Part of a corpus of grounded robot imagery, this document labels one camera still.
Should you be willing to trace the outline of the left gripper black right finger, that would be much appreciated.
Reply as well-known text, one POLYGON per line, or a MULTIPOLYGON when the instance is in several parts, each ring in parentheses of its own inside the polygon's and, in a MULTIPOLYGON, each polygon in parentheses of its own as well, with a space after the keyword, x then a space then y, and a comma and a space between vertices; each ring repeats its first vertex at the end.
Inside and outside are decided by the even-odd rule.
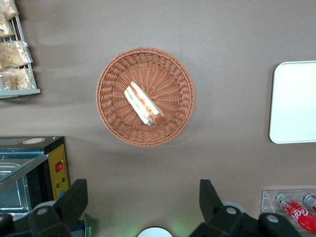
POLYGON ((191 237, 299 237, 300 233, 283 216, 263 213, 250 217, 232 205, 224 205, 210 180, 201 179, 199 206, 204 222, 191 237))

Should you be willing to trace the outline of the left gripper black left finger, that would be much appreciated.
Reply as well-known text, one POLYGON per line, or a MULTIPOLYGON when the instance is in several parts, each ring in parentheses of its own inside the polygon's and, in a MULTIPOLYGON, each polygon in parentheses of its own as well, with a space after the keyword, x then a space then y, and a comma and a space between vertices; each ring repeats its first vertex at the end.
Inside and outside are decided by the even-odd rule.
POLYGON ((27 216, 13 221, 0 216, 2 237, 70 237, 88 205, 87 181, 77 179, 53 204, 42 203, 27 216))

